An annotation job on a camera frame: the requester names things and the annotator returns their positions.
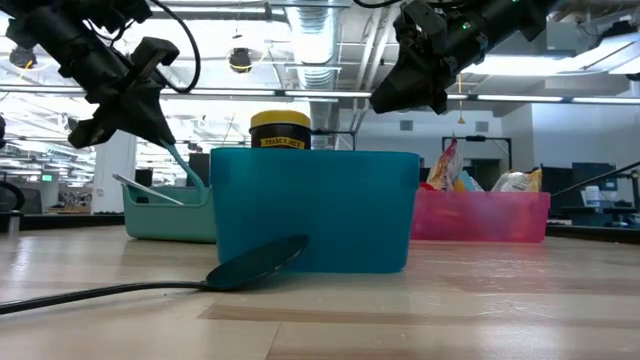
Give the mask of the black spoon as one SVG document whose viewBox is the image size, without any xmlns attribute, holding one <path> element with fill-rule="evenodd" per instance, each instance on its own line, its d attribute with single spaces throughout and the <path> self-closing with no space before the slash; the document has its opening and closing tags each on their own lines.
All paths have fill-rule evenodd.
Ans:
<svg viewBox="0 0 640 360">
<path fill-rule="evenodd" d="M 283 237 L 246 251 L 211 270 L 202 281 L 158 281 L 119 284 L 0 303 L 0 315 L 84 301 L 127 292 L 190 289 L 209 292 L 241 290 L 284 268 L 308 246 L 309 237 Z"/>
</svg>

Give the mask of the yellow-lid seasoning jar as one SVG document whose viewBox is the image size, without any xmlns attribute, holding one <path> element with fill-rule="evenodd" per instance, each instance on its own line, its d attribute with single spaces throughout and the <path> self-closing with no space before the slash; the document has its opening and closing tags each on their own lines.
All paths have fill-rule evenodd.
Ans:
<svg viewBox="0 0 640 360">
<path fill-rule="evenodd" d="M 252 148 L 311 149 L 311 119 L 294 110 L 267 110 L 251 118 Z"/>
</svg>

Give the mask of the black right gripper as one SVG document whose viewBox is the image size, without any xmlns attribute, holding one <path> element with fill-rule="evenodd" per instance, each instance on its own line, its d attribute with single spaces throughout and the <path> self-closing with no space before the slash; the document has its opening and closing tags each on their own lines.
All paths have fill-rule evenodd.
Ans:
<svg viewBox="0 0 640 360">
<path fill-rule="evenodd" d="M 486 24 L 474 9 L 440 15 L 425 0 L 412 0 L 402 8 L 396 34 L 398 63 L 370 98 L 377 114 L 420 106 L 444 112 L 446 89 L 489 48 Z"/>
</svg>

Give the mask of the yellow ramen packet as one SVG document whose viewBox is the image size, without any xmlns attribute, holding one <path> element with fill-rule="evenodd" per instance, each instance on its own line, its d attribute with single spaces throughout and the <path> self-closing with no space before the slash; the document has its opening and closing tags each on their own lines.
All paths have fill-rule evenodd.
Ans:
<svg viewBox="0 0 640 360">
<path fill-rule="evenodd" d="M 532 172 L 510 171 L 503 173 L 494 184 L 493 192 L 539 192 L 542 183 L 542 170 Z"/>
</svg>

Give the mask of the silver metal spoon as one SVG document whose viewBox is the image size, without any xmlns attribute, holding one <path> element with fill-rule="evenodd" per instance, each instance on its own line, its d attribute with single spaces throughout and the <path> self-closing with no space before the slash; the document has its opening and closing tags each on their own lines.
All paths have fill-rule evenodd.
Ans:
<svg viewBox="0 0 640 360">
<path fill-rule="evenodd" d="M 157 198 L 164 199 L 164 200 L 169 201 L 170 203 L 173 203 L 173 204 L 185 205 L 184 203 L 182 203 L 182 202 L 180 202 L 180 201 L 178 201 L 178 200 L 176 200 L 174 198 L 171 198 L 171 197 L 166 196 L 166 195 L 164 195 L 162 193 L 159 193 L 159 192 L 157 192 L 155 190 L 152 190 L 150 187 L 143 186 L 143 185 L 135 182 L 134 180 L 126 178 L 126 177 L 124 177 L 124 176 L 122 176 L 122 175 L 120 175 L 118 173 L 114 173 L 112 175 L 112 177 L 115 180 L 119 181 L 120 183 L 122 183 L 124 185 L 131 186 L 131 187 L 136 188 L 136 189 L 138 189 L 138 190 L 140 190 L 140 191 L 142 191 L 144 193 L 147 193 L 149 195 L 153 195 L 153 196 L 155 196 Z"/>
</svg>

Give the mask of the black square panel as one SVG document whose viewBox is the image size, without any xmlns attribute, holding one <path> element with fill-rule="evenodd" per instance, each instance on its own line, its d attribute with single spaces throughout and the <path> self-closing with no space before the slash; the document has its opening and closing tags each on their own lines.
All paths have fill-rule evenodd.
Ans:
<svg viewBox="0 0 640 360">
<path fill-rule="evenodd" d="M 210 154 L 190 153 L 189 167 L 199 176 L 206 187 L 210 186 Z"/>
</svg>

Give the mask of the silver ceiling air duct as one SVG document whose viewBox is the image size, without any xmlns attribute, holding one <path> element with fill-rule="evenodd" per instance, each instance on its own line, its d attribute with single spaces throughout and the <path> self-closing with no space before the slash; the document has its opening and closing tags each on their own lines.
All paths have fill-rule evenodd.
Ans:
<svg viewBox="0 0 640 360">
<path fill-rule="evenodd" d="M 285 10 L 292 33 L 294 60 L 302 65 L 297 72 L 303 90 L 335 90 L 338 70 L 337 35 L 339 10 L 325 6 L 288 7 Z M 328 100 L 309 100 L 312 130 L 337 131 L 338 104 Z M 314 150 L 334 150 L 336 134 L 312 135 Z"/>
</svg>

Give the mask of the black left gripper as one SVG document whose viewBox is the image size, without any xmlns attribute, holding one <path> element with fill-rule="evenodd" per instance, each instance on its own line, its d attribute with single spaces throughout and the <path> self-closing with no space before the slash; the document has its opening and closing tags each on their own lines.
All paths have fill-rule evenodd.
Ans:
<svg viewBox="0 0 640 360">
<path fill-rule="evenodd" d="M 159 104 L 163 77 L 156 65 L 87 65 L 82 88 L 98 108 L 69 134 L 74 148 L 106 143 L 118 128 L 161 147 L 176 143 Z"/>
</svg>

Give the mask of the blue rectangular plastic bin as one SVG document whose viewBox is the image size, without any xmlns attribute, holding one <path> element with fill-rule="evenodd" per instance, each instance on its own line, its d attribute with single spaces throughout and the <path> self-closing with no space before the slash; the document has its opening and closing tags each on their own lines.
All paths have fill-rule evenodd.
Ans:
<svg viewBox="0 0 640 360">
<path fill-rule="evenodd" d="M 396 273 L 409 252 L 419 156 L 219 148 L 210 155 L 220 261 L 306 235 L 298 272 Z"/>
</svg>

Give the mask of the black ceiling dome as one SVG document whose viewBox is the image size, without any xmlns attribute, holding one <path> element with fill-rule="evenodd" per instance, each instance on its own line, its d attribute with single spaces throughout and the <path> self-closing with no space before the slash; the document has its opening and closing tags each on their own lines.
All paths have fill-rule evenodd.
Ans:
<svg viewBox="0 0 640 360">
<path fill-rule="evenodd" d="M 31 69 L 37 65 L 37 57 L 33 48 L 17 45 L 9 54 L 9 61 L 18 68 Z"/>
<path fill-rule="evenodd" d="M 248 48 L 234 48 L 229 56 L 229 67 L 235 73 L 248 73 L 252 68 L 252 60 Z"/>
</svg>

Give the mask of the red plastic bin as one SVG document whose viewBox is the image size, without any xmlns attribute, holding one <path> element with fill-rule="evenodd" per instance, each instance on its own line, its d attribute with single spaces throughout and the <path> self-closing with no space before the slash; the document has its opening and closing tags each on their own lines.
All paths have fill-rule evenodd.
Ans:
<svg viewBox="0 0 640 360">
<path fill-rule="evenodd" d="M 544 192 L 416 193 L 411 238 L 424 241 L 541 243 L 550 195 Z"/>
</svg>

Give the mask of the teal plastic bin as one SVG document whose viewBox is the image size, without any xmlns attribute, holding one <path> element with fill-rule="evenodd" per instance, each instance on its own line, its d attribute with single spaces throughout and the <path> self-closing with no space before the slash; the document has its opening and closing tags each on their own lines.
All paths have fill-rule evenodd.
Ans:
<svg viewBox="0 0 640 360">
<path fill-rule="evenodd" d="M 215 244 L 217 239 L 213 194 L 209 187 L 153 187 L 181 205 L 130 185 L 122 186 L 125 229 L 129 236 Z"/>
</svg>

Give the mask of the long ceiling light strip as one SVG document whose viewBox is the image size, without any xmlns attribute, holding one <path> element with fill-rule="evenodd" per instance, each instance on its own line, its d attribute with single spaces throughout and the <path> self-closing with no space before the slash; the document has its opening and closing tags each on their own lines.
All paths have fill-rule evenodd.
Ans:
<svg viewBox="0 0 640 360">
<path fill-rule="evenodd" d="M 82 95 L 84 90 L 73 86 L 36 86 L 36 85 L 0 85 L 4 93 L 33 94 L 69 94 Z M 329 90 L 281 90 L 281 89 L 225 89 L 197 88 L 190 92 L 194 96 L 208 97 L 287 97 L 287 98 L 326 98 L 326 99 L 368 99 L 366 91 L 329 91 Z M 540 95 L 498 95 L 498 94 L 449 94 L 450 101 L 469 102 L 528 102 L 528 103 L 564 103 L 589 105 L 640 106 L 640 97 L 600 97 L 600 96 L 540 96 Z"/>
</svg>

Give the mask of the blue-edged ramen packet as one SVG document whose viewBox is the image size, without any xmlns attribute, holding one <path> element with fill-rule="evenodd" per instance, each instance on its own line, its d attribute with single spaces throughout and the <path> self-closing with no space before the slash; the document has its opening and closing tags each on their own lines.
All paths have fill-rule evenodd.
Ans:
<svg viewBox="0 0 640 360">
<path fill-rule="evenodd" d="M 466 170 L 460 172 L 453 183 L 455 192 L 483 192 L 484 189 Z"/>
</svg>

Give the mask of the teal plastic spoon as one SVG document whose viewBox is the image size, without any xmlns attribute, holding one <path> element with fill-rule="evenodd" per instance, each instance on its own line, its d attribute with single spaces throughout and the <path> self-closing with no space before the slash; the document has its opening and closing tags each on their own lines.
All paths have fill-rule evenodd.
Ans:
<svg viewBox="0 0 640 360">
<path fill-rule="evenodd" d="M 185 171 L 185 173 L 187 174 L 187 178 L 193 182 L 195 188 L 198 191 L 204 191 L 206 188 L 206 186 L 204 185 L 204 182 L 199 177 L 199 175 L 194 170 L 192 170 L 191 167 L 184 161 L 181 154 L 177 150 L 176 146 L 169 144 L 164 140 L 161 141 L 161 145 L 172 155 L 174 160 Z"/>
</svg>

